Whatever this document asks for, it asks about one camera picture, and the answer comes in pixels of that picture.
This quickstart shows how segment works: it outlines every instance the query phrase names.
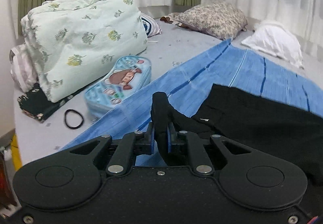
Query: mattress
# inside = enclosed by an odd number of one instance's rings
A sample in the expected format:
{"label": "mattress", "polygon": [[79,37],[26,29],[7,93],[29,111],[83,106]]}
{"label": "mattress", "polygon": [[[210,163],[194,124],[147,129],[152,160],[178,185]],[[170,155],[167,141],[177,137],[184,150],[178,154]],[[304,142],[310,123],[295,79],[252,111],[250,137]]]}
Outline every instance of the mattress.
{"label": "mattress", "polygon": [[[182,29],[164,22],[158,21],[158,24],[163,33],[149,38],[147,50],[140,54],[151,60],[152,81],[173,67],[180,65],[221,42],[212,36]],[[249,31],[241,32],[232,44],[244,48],[244,46],[240,45],[240,42],[251,34],[252,32]],[[290,64],[282,60],[265,54],[263,55],[273,62],[280,64],[289,70],[295,71],[303,77],[313,80],[317,85],[323,88],[323,81],[319,78],[320,73],[323,72],[323,64],[312,57],[304,55],[305,69],[296,70]],[[92,124],[94,118],[87,110],[83,94],[84,93],[82,92],[74,97],[43,124],[39,124],[38,121],[32,120],[22,114],[16,101],[17,97],[21,95],[21,92],[15,89],[15,123],[22,164],[57,152]],[[67,109],[75,109],[83,114],[85,121],[81,128],[70,130],[64,125],[64,112]],[[73,114],[71,114],[70,117],[68,117],[68,121],[71,126],[78,125],[79,117],[73,117]]]}

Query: black floral fabric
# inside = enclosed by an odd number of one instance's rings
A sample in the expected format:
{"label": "black floral fabric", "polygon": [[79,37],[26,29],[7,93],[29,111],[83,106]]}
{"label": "black floral fabric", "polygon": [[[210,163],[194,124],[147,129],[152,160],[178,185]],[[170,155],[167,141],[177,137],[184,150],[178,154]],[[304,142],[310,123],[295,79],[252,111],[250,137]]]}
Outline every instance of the black floral fabric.
{"label": "black floral fabric", "polygon": [[40,123],[43,123],[67,101],[71,100],[74,96],[76,96],[83,90],[84,88],[81,88],[75,93],[63,98],[62,100],[56,103],[52,103],[48,101],[45,93],[40,88],[39,83],[36,83],[31,90],[18,97],[17,100],[23,113],[31,118],[38,120]]}

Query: beige patterned pillow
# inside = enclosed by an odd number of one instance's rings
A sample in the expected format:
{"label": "beige patterned pillow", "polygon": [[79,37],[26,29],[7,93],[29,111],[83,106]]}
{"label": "beige patterned pillow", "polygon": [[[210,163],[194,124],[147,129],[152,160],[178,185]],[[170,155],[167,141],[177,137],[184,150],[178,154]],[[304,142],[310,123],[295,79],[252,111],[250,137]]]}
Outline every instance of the beige patterned pillow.
{"label": "beige patterned pillow", "polygon": [[199,31],[218,39],[235,38],[248,20],[244,13],[226,2],[214,2],[210,5],[197,5],[174,17],[186,28]]}

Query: yellow object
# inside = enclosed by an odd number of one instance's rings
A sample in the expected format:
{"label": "yellow object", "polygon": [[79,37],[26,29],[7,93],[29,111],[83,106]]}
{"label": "yellow object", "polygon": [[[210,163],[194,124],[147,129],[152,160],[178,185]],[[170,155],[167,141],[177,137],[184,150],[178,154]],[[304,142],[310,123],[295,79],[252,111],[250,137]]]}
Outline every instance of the yellow object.
{"label": "yellow object", "polygon": [[15,170],[18,171],[22,167],[22,163],[20,160],[20,153],[19,153],[19,147],[18,147],[18,142],[17,142],[17,137],[16,134],[14,134],[11,143],[11,153],[12,153],[12,162],[15,166]]}

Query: baseboard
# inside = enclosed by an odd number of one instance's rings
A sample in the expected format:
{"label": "baseboard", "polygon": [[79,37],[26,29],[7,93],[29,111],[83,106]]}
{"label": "baseboard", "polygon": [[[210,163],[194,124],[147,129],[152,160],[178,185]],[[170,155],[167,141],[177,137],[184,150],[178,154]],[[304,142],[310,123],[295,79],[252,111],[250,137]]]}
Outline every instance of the baseboard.
{"label": "baseboard", "polygon": [[15,134],[15,129],[10,130],[8,133],[0,137],[0,147],[6,147],[10,144],[12,137]]}

